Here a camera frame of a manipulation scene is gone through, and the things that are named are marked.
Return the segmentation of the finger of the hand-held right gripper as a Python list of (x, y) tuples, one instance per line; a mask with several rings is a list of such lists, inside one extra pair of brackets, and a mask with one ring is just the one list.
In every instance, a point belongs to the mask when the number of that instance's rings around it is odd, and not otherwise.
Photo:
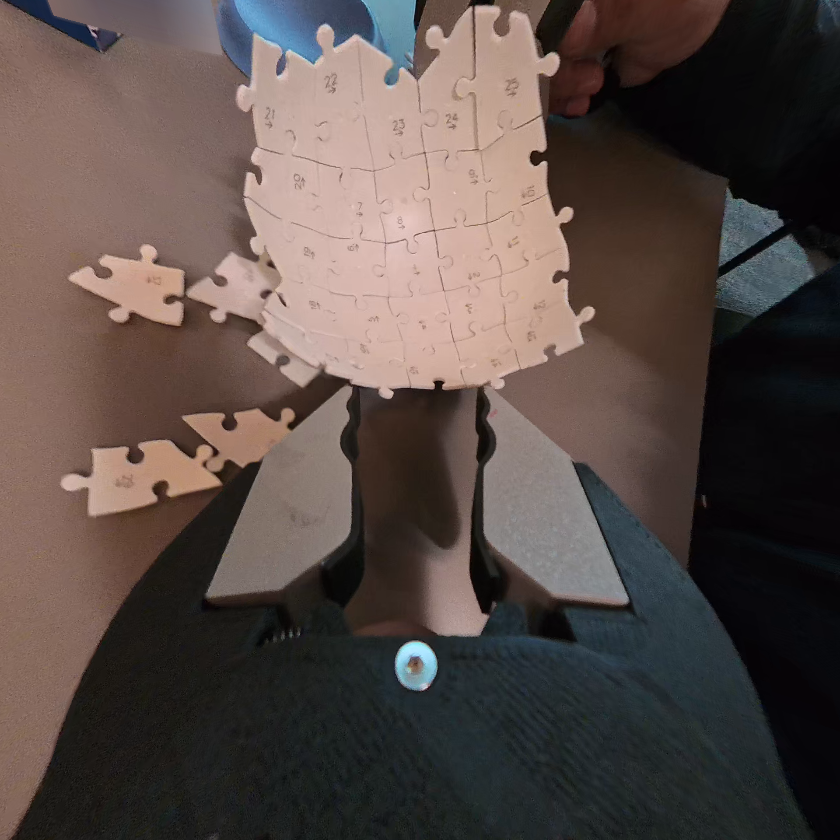
[(425, 71), (439, 55), (439, 48), (427, 42), (428, 30), (437, 26), (446, 39), (468, 7), (469, 1), (416, 1), (414, 71)]

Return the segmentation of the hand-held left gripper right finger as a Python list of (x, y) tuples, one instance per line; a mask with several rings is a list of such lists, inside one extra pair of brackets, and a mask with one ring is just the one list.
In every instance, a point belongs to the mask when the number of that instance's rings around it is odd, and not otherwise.
[(469, 572), (482, 610), (629, 606), (573, 459), (488, 388), (476, 432)]

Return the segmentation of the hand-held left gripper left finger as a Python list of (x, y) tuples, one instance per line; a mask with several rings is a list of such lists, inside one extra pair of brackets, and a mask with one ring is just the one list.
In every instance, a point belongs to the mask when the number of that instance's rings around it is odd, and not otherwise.
[(364, 572), (361, 394), (346, 386), (262, 459), (206, 599), (217, 606), (346, 606)]

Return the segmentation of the white puzzle piece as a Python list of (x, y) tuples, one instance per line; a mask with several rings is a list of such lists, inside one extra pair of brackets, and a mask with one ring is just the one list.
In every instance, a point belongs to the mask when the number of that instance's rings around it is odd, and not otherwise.
[(223, 324), (228, 317), (262, 323), (266, 299), (280, 284), (280, 273), (267, 252), (256, 259), (228, 253), (214, 276), (206, 276), (185, 290), (186, 298), (209, 308), (209, 318)]
[(171, 440), (159, 439), (139, 445), (142, 459), (130, 460), (127, 446), (92, 448), (91, 471), (61, 477), (65, 491), (87, 492), (87, 514), (91, 518), (146, 508), (159, 500), (155, 488), (164, 485), (168, 498), (180, 497), (222, 486), (206, 462), (214, 456), (207, 444), (189, 456)]
[(208, 445), (216, 450), (205, 468), (216, 474), (231, 462), (239, 468), (263, 459), (290, 432), (295, 421), (293, 409), (284, 407), (279, 419), (273, 419), (258, 408), (233, 414), (234, 426), (226, 428), (224, 413), (195, 413), (183, 415), (182, 420)]
[(68, 281), (112, 304), (111, 321), (124, 324), (132, 315), (166, 326), (180, 327), (184, 319), (185, 272), (157, 264), (158, 252), (142, 245), (137, 259), (102, 255), (100, 277), (90, 266), (73, 271)]
[(246, 346), (272, 367), (277, 368), (297, 387), (308, 386), (322, 372), (321, 367), (306, 362), (265, 330), (252, 335), (247, 340)]

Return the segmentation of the partly built white puzzle ball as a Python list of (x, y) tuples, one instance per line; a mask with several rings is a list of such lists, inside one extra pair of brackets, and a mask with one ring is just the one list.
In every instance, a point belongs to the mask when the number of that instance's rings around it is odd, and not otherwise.
[(559, 68), (533, 14), (464, 3), (426, 26), (417, 77), (321, 24), (300, 56), (253, 34), (244, 200), (279, 273), (259, 337), (390, 397), (500, 388), (582, 346), (570, 206), (550, 195), (542, 88)]

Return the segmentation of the printed cardboard puzzle box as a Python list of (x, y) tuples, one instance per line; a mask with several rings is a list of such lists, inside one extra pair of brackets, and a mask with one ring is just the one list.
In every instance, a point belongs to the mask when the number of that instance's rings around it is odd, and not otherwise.
[(9, 3), (98, 53), (105, 53), (121, 38), (121, 34), (117, 32), (56, 16), (48, 1), (9, 1)]

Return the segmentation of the person's right hand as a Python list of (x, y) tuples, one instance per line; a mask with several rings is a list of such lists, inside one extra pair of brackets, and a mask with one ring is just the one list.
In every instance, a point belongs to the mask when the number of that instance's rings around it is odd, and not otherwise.
[(693, 56), (711, 37), (729, 1), (586, 1), (556, 47), (549, 110), (585, 115), (607, 73), (636, 87)]

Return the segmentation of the blue round plastic dish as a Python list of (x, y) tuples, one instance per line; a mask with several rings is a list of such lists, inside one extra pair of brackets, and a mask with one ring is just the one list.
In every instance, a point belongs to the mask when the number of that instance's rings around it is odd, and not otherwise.
[(246, 78), (254, 34), (312, 63), (321, 55), (316, 32), (322, 24), (332, 27), (336, 45), (359, 35), (386, 54), (394, 63), (389, 83), (399, 68), (412, 68), (414, 1), (220, 1), (215, 12), (222, 49)]

